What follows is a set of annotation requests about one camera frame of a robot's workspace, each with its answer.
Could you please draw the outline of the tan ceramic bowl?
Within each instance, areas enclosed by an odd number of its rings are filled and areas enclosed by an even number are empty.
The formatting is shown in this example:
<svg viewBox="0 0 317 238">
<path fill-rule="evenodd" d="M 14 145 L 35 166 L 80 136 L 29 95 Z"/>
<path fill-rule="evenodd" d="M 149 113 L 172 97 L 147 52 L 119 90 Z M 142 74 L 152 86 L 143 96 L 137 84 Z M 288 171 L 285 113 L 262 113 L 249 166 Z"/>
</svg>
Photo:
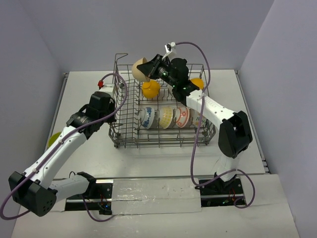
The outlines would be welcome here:
<svg viewBox="0 0 317 238">
<path fill-rule="evenodd" d="M 148 77 L 146 77 L 138 68 L 137 66 L 144 64 L 147 62 L 146 58 L 141 58 L 138 61 L 136 61 L 133 65 L 132 65 L 132 75 L 133 77 L 139 81 L 139 82 L 149 82 L 150 79 Z"/>
</svg>

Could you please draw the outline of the small orange plastic bowl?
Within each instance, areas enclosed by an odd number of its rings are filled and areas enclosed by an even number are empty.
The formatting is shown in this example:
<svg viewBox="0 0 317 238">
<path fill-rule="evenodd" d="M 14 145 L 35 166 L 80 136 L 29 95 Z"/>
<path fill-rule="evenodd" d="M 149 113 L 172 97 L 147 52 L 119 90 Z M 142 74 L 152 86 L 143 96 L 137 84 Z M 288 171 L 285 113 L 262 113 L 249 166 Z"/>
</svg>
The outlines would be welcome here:
<svg viewBox="0 0 317 238">
<path fill-rule="evenodd" d="M 150 80 L 149 82 L 144 82 L 142 84 L 142 94 L 147 99 L 155 98 L 159 95 L 160 84 L 155 80 Z"/>
</svg>

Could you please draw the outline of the pale yellow flower bowl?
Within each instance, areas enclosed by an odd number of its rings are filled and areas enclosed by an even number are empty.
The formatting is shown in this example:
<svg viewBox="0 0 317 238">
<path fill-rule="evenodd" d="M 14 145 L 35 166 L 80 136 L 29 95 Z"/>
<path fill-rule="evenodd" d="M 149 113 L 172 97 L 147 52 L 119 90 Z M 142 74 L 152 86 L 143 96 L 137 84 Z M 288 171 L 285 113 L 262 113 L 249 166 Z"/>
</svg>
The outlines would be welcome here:
<svg viewBox="0 0 317 238">
<path fill-rule="evenodd" d="M 173 108 L 161 107 L 158 109 L 158 128 L 167 129 L 173 121 Z"/>
</svg>

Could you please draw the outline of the blue floral ceramic bowl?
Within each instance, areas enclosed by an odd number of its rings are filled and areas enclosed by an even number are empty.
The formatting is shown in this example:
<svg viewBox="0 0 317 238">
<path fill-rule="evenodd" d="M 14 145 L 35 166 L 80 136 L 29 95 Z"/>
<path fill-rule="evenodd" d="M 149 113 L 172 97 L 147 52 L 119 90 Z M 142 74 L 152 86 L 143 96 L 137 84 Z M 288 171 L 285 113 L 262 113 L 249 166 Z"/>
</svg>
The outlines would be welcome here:
<svg viewBox="0 0 317 238">
<path fill-rule="evenodd" d="M 145 129 L 149 129 L 155 119 L 155 109 L 153 107 L 144 107 L 139 111 L 138 117 L 141 126 Z"/>
</svg>

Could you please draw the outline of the large orange plastic bowl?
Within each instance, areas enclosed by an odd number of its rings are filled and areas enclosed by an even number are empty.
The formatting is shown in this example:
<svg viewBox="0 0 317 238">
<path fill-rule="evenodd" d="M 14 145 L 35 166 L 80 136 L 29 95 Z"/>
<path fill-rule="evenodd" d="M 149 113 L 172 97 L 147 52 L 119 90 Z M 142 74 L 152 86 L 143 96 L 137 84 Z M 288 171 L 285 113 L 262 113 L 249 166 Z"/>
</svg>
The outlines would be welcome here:
<svg viewBox="0 0 317 238">
<path fill-rule="evenodd" d="M 200 90 L 203 90 L 204 88 L 204 81 L 201 78 L 192 78 L 190 79 L 190 81 L 196 85 L 197 87 L 199 87 Z"/>
</svg>

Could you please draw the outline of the red patterned white bowl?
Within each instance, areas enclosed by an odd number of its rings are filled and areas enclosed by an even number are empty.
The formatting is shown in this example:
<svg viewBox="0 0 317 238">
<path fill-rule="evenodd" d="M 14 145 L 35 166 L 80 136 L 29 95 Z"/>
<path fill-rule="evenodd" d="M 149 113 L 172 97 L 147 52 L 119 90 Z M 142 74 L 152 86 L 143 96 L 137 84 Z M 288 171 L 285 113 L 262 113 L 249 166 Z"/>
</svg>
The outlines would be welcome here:
<svg viewBox="0 0 317 238">
<path fill-rule="evenodd" d="M 175 123 L 179 128 L 183 128 L 189 121 L 190 111 L 187 107 L 181 106 L 175 109 Z"/>
</svg>

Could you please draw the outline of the lime green plastic bowl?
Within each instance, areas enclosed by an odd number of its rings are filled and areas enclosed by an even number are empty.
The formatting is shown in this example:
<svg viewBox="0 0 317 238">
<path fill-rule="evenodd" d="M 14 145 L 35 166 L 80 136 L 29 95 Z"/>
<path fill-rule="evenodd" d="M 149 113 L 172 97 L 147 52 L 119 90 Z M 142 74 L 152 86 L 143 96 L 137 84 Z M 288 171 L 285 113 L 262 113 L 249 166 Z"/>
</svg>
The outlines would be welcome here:
<svg viewBox="0 0 317 238">
<path fill-rule="evenodd" d="M 48 141 L 48 148 L 50 148 L 53 145 L 53 143 L 59 138 L 60 134 L 61 132 L 57 132 L 50 137 Z"/>
</svg>

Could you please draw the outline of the white green leaf bowl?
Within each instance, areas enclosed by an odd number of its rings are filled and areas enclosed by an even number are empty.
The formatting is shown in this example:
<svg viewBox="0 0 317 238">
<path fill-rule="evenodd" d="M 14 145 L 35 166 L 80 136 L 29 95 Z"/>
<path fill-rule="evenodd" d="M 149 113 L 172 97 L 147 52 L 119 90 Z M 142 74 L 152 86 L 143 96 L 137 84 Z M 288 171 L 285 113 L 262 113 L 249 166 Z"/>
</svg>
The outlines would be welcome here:
<svg viewBox="0 0 317 238">
<path fill-rule="evenodd" d="M 192 114 L 192 125 L 194 127 L 198 127 L 200 120 L 201 120 L 201 127 L 206 126 L 206 123 L 208 121 L 207 118 L 205 118 L 204 116 L 201 116 L 201 114 L 198 111 L 193 111 L 193 114 Z"/>
</svg>

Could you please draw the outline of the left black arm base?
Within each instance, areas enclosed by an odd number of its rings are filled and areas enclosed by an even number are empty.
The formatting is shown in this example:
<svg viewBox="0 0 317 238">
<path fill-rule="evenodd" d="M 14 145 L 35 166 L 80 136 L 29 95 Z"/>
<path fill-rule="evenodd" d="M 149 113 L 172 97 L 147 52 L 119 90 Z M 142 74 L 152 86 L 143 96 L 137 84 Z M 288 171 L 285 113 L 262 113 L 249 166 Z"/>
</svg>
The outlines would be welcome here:
<svg viewBox="0 0 317 238">
<path fill-rule="evenodd" d="M 98 179 L 92 192 L 85 197 L 86 206 L 90 212 L 96 211 L 99 215 L 112 215 L 112 179 Z M 85 211 L 86 207 L 81 194 L 68 197 L 65 202 L 65 211 Z"/>
</svg>

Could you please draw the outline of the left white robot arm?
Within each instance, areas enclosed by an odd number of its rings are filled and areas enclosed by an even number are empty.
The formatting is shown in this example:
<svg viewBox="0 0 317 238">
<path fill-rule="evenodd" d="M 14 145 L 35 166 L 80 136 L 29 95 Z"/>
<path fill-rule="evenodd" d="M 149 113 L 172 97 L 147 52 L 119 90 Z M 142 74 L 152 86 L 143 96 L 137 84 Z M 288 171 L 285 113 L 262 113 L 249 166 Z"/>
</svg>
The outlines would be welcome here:
<svg viewBox="0 0 317 238">
<path fill-rule="evenodd" d="M 13 172 L 8 179 L 10 197 L 39 217 L 66 198 L 96 194 L 96 179 L 85 172 L 71 178 L 53 181 L 68 158 L 104 123 L 115 121 L 115 100 L 110 92 L 96 91 L 78 112 L 67 121 L 58 139 L 23 173 Z"/>
</svg>

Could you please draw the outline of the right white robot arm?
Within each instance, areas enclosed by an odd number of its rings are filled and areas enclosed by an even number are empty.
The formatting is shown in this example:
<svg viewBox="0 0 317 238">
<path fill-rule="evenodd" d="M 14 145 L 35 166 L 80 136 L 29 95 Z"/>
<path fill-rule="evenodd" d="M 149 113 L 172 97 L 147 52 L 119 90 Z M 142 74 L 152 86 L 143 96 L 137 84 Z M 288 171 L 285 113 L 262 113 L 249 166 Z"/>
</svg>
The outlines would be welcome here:
<svg viewBox="0 0 317 238">
<path fill-rule="evenodd" d="M 151 61 L 135 63 L 133 71 L 137 80 L 162 79 L 171 86 L 177 102 L 200 112 L 218 129 L 218 147 L 222 155 L 212 181 L 217 192 L 226 194 L 236 177 L 240 155 L 253 140 L 247 114 L 220 105 L 192 83 L 185 59 L 169 60 L 156 55 Z"/>
</svg>

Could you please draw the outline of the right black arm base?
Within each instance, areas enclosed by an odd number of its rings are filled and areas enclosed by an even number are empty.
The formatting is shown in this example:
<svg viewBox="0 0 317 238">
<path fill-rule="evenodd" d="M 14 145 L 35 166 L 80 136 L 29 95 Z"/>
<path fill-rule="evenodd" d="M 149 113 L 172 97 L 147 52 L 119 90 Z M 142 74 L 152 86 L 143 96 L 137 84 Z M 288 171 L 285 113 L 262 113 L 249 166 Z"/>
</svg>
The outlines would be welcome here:
<svg viewBox="0 0 317 238">
<path fill-rule="evenodd" d="M 224 183 L 220 178 L 205 186 L 195 186 L 200 192 L 202 207 L 246 206 L 244 191 L 239 177 Z"/>
</svg>

